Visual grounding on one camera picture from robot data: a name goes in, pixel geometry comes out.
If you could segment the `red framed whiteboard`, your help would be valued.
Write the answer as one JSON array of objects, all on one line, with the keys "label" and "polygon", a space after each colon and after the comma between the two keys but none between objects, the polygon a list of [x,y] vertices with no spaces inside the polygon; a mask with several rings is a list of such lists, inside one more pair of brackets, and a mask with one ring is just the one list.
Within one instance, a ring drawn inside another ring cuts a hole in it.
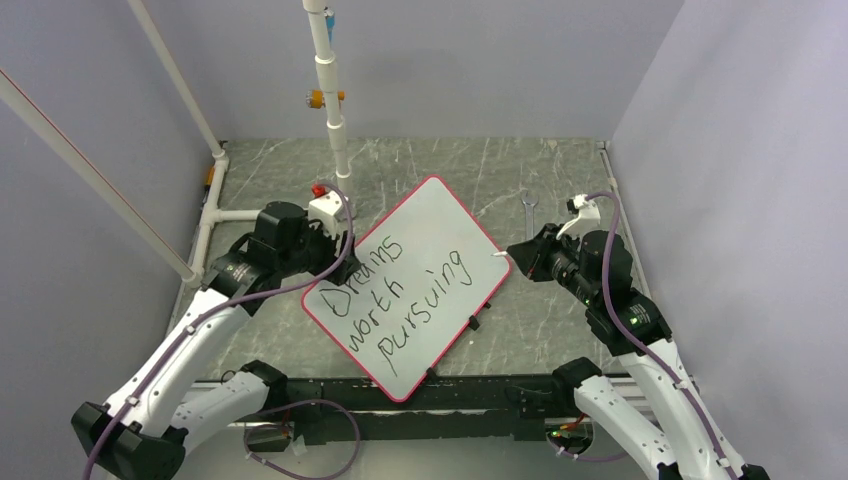
[{"label": "red framed whiteboard", "polygon": [[499,246],[431,175],[358,240],[360,269],[301,298],[393,402],[406,401],[511,273]]}]

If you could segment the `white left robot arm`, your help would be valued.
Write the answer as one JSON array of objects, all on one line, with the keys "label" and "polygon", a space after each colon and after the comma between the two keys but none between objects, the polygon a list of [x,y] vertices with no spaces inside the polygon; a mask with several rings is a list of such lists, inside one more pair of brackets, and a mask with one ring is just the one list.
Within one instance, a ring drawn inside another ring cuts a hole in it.
[{"label": "white left robot arm", "polygon": [[265,300],[299,290],[284,279],[303,273],[341,285],[358,269],[353,215],[330,192],[306,207],[277,201],[252,231],[218,257],[181,320],[143,366],[102,404],[83,403],[72,428],[87,455],[82,476],[100,467],[118,479],[171,479],[198,446],[245,416],[279,417],[287,377],[252,361],[191,400],[186,394],[211,358]]}]

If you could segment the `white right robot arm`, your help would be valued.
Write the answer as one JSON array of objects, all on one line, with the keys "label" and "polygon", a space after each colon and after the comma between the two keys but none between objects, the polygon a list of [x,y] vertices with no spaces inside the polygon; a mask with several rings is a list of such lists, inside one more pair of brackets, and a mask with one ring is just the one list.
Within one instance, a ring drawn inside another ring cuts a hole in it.
[{"label": "white right robot arm", "polygon": [[506,249],[533,282],[555,282],[585,308],[593,335],[635,381],[653,413],[646,418],[581,357],[558,367],[551,401],[601,426],[649,479],[766,479],[721,433],[686,371],[656,304],[633,285],[633,257],[620,235],[594,230],[556,236],[547,224],[531,240]]}]

